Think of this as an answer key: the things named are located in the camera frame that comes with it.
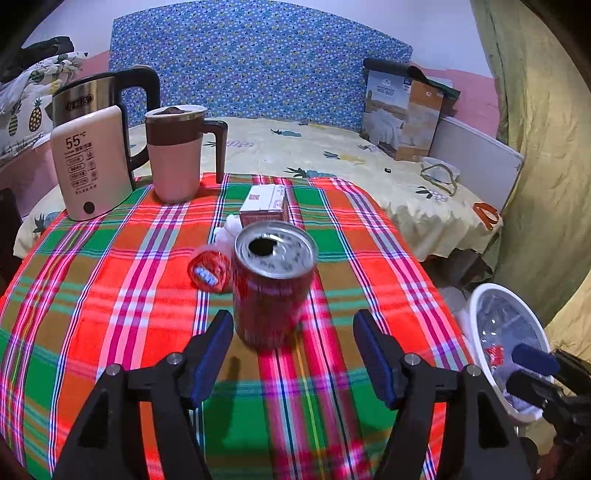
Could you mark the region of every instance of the blue patterned panel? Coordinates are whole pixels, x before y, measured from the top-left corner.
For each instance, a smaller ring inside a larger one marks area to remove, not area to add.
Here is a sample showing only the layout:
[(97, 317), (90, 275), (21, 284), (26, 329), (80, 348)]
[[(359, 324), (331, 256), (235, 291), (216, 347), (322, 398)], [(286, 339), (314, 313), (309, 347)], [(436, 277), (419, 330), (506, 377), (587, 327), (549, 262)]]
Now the blue patterned panel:
[[(115, 19), (109, 67), (155, 68), (163, 104), (358, 130), (363, 59), (408, 63), (411, 53), (377, 30), (319, 10), (270, 0), (202, 0)], [(141, 123), (145, 96), (131, 89), (124, 100), (129, 124)]]

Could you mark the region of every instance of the strap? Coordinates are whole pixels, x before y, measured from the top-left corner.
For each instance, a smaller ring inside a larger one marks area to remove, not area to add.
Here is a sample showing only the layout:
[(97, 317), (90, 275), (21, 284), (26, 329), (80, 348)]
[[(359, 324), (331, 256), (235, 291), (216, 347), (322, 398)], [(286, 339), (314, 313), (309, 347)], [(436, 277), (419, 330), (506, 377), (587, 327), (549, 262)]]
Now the strap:
[(472, 206), (472, 210), (476, 212), (480, 220), (482, 220), (482, 223), (485, 224), (487, 230), (493, 230), (495, 225), (499, 223), (499, 220), (501, 219), (497, 209), (488, 203), (475, 203)]
[[(435, 167), (441, 167), (444, 170), (447, 170), (447, 172), (449, 173), (449, 178), (451, 180), (451, 182), (448, 183), (448, 185), (451, 185), (452, 186), (452, 190), (448, 189), (447, 187), (444, 187), (442, 185), (442, 183), (444, 183), (444, 182), (439, 182), (439, 181), (437, 181), (435, 179), (432, 179), (428, 175), (425, 175), (425, 172), (427, 170), (430, 170), (431, 168), (435, 168)], [(439, 187), (444, 192), (447, 192), (450, 197), (453, 197), (456, 194), (456, 192), (457, 192), (457, 182), (453, 178), (453, 172), (449, 169), (449, 167), (447, 165), (444, 165), (443, 163), (435, 163), (435, 165), (430, 165), (428, 167), (425, 167), (424, 169), (421, 170), (421, 177), (424, 178), (425, 180), (427, 180), (432, 185), (435, 185), (436, 187)]]

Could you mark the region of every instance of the carton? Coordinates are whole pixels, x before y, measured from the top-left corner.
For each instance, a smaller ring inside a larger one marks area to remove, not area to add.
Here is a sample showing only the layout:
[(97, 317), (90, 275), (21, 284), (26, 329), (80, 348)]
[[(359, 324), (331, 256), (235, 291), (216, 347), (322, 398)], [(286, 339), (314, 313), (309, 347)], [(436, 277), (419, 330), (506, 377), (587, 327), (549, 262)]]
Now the carton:
[(429, 154), (443, 96), (417, 79), (370, 70), (361, 137), (396, 160), (420, 161)]
[(287, 197), (283, 185), (253, 185), (240, 207), (242, 226), (259, 220), (289, 221)]

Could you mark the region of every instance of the pineapple pattern bedding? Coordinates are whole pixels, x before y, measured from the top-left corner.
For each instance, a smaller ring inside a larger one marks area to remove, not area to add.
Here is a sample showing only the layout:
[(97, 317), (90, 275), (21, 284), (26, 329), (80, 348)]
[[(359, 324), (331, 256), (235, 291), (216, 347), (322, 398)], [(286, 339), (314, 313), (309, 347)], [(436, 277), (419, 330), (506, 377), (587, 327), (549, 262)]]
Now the pineapple pattern bedding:
[[(305, 122), (219, 119), (229, 125), (227, 173), (348, 180), (363, 188), (383, 208), (419, 261), (429, 255), (447, 257), (455, 248), (483, 253), (502, 225), (499, 221), (493, 230), (486, 228), (472, 209), (481, 200), (464, 186), (458, 185), (457, 193), (450, 197), (420, 176), (418, 163), (395, 161), (356, 132)], [(129, 142), (132, 154), (143, 148), (143, 125), (129, 129)], [(201, 171), (215, 171), (213, 134), (203, 137)], [(149, 163), (134, 173), (149, 175)], [(22, 225), (14, 254), (24, 257), (52, 214), (63, 208), (56, 187)]]
[(85, 54), (63, 53), (37, 62), (0, 86), (0, 168), (51, 132), (46, 107), (78, 72)]

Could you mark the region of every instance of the mug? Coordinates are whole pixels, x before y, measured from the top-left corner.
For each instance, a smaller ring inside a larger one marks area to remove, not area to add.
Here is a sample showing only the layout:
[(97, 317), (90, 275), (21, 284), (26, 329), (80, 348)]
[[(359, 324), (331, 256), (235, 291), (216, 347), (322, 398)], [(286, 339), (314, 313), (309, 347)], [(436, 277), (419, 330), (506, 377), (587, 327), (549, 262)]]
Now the mug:
[(204, 133), (216, 137), (216, 181), (223, 181), (228, 124), (205, 120), (206, 114), (201, 105), (173, 105), (145, 114), (152, 182), (164, 203), (185, 202), (197, 195)]

